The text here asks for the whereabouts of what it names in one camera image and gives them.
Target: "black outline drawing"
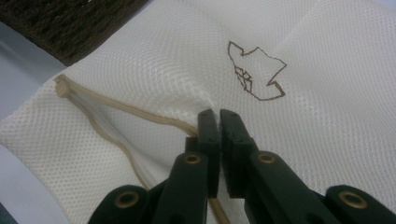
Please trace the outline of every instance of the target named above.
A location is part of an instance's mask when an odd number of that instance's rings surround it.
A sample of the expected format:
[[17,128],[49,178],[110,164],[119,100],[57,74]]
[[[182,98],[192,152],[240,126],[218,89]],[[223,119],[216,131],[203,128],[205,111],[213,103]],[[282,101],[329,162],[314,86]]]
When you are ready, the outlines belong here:
[[[258,97],[257,95],[255,95],[255,94],[252,92],[252,89],[253,89],[253,80],[252,80],[252,77],[251,77],[251,75],[250,75],[247,71],[245,71],[243,68],[238,67],[238,66],[235,65],[235,62],[234,62],[234,60],[233,60],[233,57],[231,56],[231,53],[230,53],[231,45],[234,45],[235,47],[237,47],[238,49],[241,50],[241,56],[242,56],[242,57],[244,57],[244,56],[246,56],[246,55],[249,55],[249,54],[251,54],[251,53],[254,53],[256,50],[259,49],[259,50],[261,50],[262,53],[264,53],[265,56],[267,56],[268,58],[271,58],[271,59],[274,59],[274,60],[278,60],[278,61],[280,61],[280,62],[282,62],[282,63],[284,64],[284,66],[282,66],[282,68],[280,68],[279,71],[277,71],[277,72],[274,74],[274,76],[271,77],[271,79],[268,81],[268,83],[267,83],[267,85],[266,85],[266,86],[275,85],[276,88],[277,88],[277,89],[279,90],[279,92],[280,92],[280,94],[279,94],[278,96],[275,96],[275,97],[272,97],[272,98],[264,98],[264,99],[262,99],[262,98]],[[287,64],[285,64],[282,60],[280,60],[280,59],[278,59],[278,58],[273,58],[273,57],[269,56],[267,53],[265,53],[264,50],[262,50],[262,49],[259,48],[259,47],[255,48],[255,49],[252,50],[252,51],[249,51],[248,53],[245,53],[245,50],[242,49],[241,47],[239,47],[239,46],[238,46],[237,44],[235,44],[233,41],[230,41],[229,44],[228,44],[228,55],[230,56],[230,59],[231,59],[231,61],[233,62],[233,68],[234,68],[234,70],[235,70],[236,76],[237,76],[238,80],[241,82],[241,85],[244,87],[244,91],[250,93],[252,96],[254,96],[254,98],[256,98],[256,99],[259,100],[259,101],[270,101],[270,100],[275,100],[275,99],[277,99],[277,98],[280,98],[280,97],[283,97],[283,96],[286,95],[286,93],[282,90],[282,88],[280,87],[280,85],[276,82],[276,80],[274,80],[275,77],[277,76],[277,74],[279,74],[279,73],[287,66]]]

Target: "wicker surface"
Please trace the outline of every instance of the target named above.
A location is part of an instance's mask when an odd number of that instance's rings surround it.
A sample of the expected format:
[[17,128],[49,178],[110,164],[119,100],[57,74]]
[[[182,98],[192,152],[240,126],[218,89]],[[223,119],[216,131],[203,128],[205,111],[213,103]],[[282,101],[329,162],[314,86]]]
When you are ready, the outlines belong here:
[[146,0],[0,0],[0,21],[70,65],[94,51]]

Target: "clip jaw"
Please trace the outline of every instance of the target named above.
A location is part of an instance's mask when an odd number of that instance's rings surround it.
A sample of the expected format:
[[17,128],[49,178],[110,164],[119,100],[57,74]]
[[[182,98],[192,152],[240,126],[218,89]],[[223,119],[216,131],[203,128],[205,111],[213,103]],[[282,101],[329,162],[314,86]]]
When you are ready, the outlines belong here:
[[216,198],[220,154],[231,198],[245,199],[250,223],[395,224],[396,216],[369,194],[349,186],[321,196],[275,153],[259,151],[240,116],[220,110],[198,115],[198,137],[186,139],[169,178],[149,191],[124,186],[111,191],[93,213],[93,223],[204,224],[207,198]]

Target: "printed logo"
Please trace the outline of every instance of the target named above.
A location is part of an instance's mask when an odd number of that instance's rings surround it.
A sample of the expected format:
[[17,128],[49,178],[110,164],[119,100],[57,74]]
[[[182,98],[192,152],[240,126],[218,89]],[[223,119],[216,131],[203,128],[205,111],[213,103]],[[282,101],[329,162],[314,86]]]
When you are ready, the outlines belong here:
[[287,66],[282,60],[269,56],[259,47],[245,52],[232,41],[228,44],[228,55],[233,61],[236,77],[244,91],[259,101],[270,101],[285,96],[285,92],[275,80]]

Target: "metal rivet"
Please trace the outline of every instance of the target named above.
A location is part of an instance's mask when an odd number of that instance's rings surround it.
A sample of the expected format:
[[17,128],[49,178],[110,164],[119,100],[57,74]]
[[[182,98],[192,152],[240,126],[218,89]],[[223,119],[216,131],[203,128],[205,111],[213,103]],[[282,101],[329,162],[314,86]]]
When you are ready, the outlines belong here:
[[363,209],[368,205],[360,195],[350,191],[342,191],[338,194],[338,197],[341,201],[354,208]]
[[274,163],[275,157],[267,153],[262,153],[259,155],[259,160],[263,163]]
[[201,161],[201,157],[197,156],[197,155],[188,155],[186,157],[184,157],[184,162],[188,163],[188,164],[196,164],[199,163]]
[[125,191],[117,196],[114,204],[118,208],[128,208],[134,206],[139,201],[139,195],[134,191]]

